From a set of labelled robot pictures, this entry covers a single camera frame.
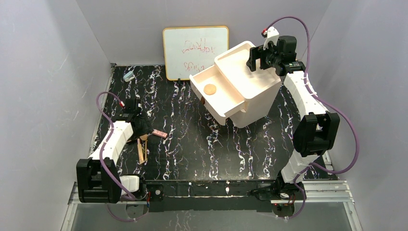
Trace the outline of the teardrop orange makeup sponge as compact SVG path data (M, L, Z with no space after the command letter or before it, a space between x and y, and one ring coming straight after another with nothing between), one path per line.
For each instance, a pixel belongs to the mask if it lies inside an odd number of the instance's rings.
M147 134L140 136L140 139L143 140L143 141L146 141L147 138L148 138Z

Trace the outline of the pink lipstick box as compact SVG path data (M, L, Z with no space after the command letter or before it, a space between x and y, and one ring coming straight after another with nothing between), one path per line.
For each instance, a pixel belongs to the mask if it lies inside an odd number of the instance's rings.
M165 132L163 132L163 131L156 130L156 129L154 129L154 130L152 131L152 134L155 135L155 136L164 138L164 139L166 139L167 136L168 136L167 133L165 133Z

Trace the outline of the white drawer organizer box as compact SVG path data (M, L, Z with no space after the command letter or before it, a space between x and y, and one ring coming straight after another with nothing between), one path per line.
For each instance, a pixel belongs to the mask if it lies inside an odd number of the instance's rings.
M246 65L252 48L255 48L252 42L244 41L214 59L221 74L243 97L243 108L229 117L238 128L267 116L281 87L274 68L262 70L259 59L253 72Z

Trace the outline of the white top drawer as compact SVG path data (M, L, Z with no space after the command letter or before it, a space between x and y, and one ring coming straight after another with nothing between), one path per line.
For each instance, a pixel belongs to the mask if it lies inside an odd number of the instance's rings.
M189 79L199 101L220 125L224 126L227 118L244 108L244 97L215 65L193 76L190 75ZM203 89L207 84L214 84L217 87L215 94L204 93Z

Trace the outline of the round orange makeup sponge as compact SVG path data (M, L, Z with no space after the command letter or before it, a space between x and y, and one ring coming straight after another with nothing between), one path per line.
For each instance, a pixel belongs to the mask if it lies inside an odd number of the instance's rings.
M213 95L216 93L217 87L214 84L207 84L203 90L206 95Z

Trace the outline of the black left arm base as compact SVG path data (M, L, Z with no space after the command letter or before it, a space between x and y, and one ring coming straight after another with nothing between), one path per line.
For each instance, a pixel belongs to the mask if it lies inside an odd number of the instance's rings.
M120 201L162 201L164 197L164 182L144 180L136 176L123 178Z

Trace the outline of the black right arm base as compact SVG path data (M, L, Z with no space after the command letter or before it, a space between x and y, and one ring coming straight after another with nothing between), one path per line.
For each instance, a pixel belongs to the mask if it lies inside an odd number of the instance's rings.
M248 191L246 195L254 196L260 201L282 200L283 204L293 204L296 200L303 199L300 189L305 189L302 182L295 186L277 179L257 184L256 188Z

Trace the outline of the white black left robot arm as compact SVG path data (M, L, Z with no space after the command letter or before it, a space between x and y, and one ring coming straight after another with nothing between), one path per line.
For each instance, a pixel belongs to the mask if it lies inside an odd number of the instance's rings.
M119 176L116 164L128 141L140 144L152 131L140 100L126 99L98 148L76 164L80 202L115 204L120 199L136 200L140 176Z

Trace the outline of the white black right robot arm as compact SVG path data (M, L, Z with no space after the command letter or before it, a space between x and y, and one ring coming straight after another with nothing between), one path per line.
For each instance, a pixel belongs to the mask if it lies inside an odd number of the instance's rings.
M296 192L306 172L319 156L330 150L340 124L337 113L330 113L316 99L316 93L308 81L306 67L296 60L297 40L293 36L266 37L261 46L251 48L246 65L253 72L255 62L260 69L274 68L278 76L284 77L284 86L291 93L301 121L293 134L294 151L286 166L269 186L276 193Z

